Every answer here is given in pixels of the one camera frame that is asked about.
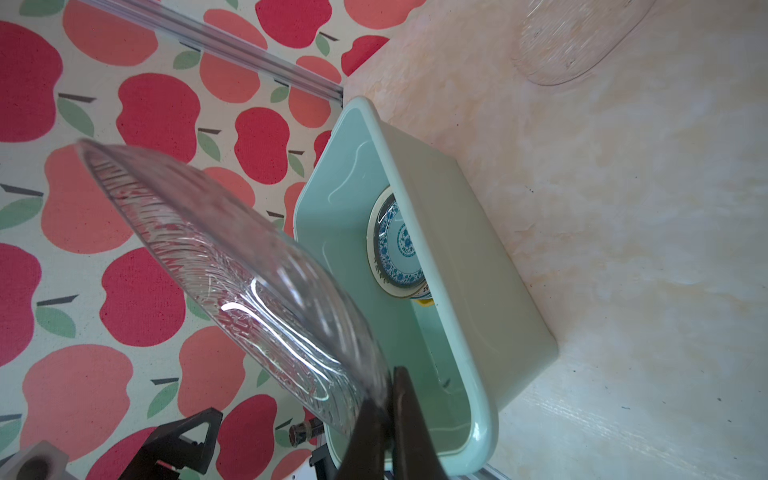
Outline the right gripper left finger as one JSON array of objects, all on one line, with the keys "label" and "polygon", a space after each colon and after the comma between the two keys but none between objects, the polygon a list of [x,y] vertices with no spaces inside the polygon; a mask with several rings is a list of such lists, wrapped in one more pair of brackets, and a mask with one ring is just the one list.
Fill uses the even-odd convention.
[{"label": "right gripper left finger", "polygon": [[373,400],[366,399],[360,409],[337,480],[382,480],[385,478],[385,452],[391,430],[389,415]]}]

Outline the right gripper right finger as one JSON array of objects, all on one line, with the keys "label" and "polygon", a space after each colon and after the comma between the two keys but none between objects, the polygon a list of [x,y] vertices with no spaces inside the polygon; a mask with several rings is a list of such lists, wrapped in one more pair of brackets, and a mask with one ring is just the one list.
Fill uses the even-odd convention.
[{"label": "right gripper right finger", "polygon": [[447,480],[405,367],[393,372],[392,418],[394,478]]}]

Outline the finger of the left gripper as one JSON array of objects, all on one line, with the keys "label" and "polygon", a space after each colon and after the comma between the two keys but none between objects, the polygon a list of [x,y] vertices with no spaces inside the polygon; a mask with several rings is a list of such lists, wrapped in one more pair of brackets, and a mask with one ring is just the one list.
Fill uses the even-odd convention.
[{"label": "finger of the left gripper", "polygon": [[[119,479],[179,479],[189,468],[206,474],[211,464],[223,414],[208,408],[191,417],[157,427],[143,443]],[[202,442],[186,437],[199,427],[206,427]]]}]

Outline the mint green plastic bin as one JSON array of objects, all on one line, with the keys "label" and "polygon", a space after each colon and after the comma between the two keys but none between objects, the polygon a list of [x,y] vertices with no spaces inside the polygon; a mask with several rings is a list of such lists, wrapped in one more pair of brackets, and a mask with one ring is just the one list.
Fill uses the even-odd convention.
[{"label": "mint green plastic bin", "polygon": [[[369,266],[367,226],[386,189],[413,239],[429,307],[387,294]],[[297,201],[293,233],[362,310],[388,364],[409,371],[445,472],[480,470],[496,448],[499,412],[558,348],[458,163],[357,97]]]}]

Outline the beige ceramic bowl plate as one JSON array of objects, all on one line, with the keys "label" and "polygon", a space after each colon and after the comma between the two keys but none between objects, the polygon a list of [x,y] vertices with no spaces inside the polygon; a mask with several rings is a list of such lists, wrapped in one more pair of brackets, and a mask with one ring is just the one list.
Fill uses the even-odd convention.
[{"label": "beige ceramic bowl plate", "polygon": [[388,186],[385,190],[381,192],[381,194],[377,198],[371,210],[371,214],[368,220],[367,231],[366,231],[366,251],[367,251],[369,267],[372,271],[372,274],[377,284],[390,296],[398,299],[410,299],[415,301],[418,299],[430,299],[430,298],[432,299],[432,295],[431,295],[428,283],[426,281],[425,274],[424,274],[425,281],[422,282],[420,285],[417,285],[415,288],[399,289],[399,288],[395,288],[392,285],[386,284],[383,278],[376,271],[376,268],[374,266],[374,255],[373,255],[373,245],[372,245],[374,220],[381,206],[390,195],[393,195],[395,197],[393,188],[391,186]]}]

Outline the smoky brown glass plate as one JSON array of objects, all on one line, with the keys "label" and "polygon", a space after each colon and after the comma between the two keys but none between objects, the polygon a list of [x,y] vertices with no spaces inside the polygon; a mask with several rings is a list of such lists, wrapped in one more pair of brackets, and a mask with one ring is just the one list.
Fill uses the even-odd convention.
[{"label": "smoky brown glass plate", "polygon": [[391,421],[391,371],[351,295],[218,182],[160,152],[82,139],[78,155],[178,286],[324,423]]}]

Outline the clear glass plate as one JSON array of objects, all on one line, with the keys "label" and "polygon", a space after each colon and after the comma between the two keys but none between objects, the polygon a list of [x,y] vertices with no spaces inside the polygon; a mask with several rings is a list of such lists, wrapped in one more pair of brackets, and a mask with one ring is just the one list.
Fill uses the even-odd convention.
[{"label": "clear glass plate", "polygon": [[513,63],[537,85],[574,80],[605,58],[653,5],[647,0],[519,1]]}]

